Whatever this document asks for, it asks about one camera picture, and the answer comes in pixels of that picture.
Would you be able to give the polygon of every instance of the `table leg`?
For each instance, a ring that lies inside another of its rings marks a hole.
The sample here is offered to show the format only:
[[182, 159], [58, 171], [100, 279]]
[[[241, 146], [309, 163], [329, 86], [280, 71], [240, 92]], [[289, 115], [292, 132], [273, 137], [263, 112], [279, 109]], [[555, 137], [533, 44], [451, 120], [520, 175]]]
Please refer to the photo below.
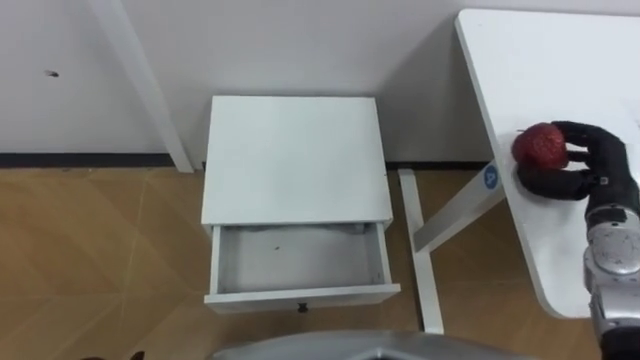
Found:
[[413, 234], [424, 224], [420, 197], [418, 196], [418, 185], [416, 184], [413, 170], [402, 169], [398, 173], [400, 175], [402, 200], [407, 218], [407, 229], [409, 230], [409, 243], [413, 254], [413, 271], [416, 276], [422, 328], [427, 333], [443, 334], [444, 327], [442, 325], [442, 315], [440, 314], [436, 281], [433, 277], [431, 254], [428, 251], [416, 252], [414, 247]]
[[504, 190], [494, 160], [416, 231], [416, 251], [435, 250], [502, 199]]

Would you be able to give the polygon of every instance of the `gray object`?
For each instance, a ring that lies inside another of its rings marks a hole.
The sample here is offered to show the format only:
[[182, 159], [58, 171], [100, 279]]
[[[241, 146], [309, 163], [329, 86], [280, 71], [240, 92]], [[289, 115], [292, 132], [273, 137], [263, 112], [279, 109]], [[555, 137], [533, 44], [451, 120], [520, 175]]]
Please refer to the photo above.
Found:
[[332, 331], [226, 349], [210, 360], [533, 360], [442, 335], [391, 331]]
[[[611, 208], [596, 208], [587, 217]], [[626, 219], [599, 223], [587, 234], [585, 286], [598, 339], [609, 330], [640, 327], [640, 219], [624, 212]]]

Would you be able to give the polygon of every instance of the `drawer knob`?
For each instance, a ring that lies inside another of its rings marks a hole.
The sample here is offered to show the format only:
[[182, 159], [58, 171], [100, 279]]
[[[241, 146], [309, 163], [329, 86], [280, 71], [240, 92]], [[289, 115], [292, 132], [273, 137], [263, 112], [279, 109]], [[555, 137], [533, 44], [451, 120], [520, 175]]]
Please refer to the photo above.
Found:
[[306, 314], [309, 312], [309, 308], [307, 307], [307, 303], [298, 303], [298, 312], [300, 314]]

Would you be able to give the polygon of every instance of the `white nightstand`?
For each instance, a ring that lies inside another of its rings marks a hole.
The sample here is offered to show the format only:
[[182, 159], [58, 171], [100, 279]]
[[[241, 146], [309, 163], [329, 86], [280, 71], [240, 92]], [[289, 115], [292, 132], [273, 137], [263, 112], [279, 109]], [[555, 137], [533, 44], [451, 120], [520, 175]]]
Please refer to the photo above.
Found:
[[304, 312], [400, 291], [374, 99], [216, 96], [209, 131], [206, 304]]

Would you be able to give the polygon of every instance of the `wooden floor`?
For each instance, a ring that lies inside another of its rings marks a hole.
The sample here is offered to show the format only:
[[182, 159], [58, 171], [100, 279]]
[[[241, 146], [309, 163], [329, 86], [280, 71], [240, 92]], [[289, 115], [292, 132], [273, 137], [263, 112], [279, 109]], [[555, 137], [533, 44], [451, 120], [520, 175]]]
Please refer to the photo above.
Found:
[[[473, 175], [418, 176], [425, 217]], [[201, 173], [0, 171], [0, 359], [204, 359], [222, 346], [306, 331], [417, 330], [397, 175], [387, 231], [394, 282], [381, 305], [218, 316], [204, 305], [211, 248]], [[542, 359], [598, 359], [590, 322], [537, 304], [502, 203], [433, 255], [448, 334]]]

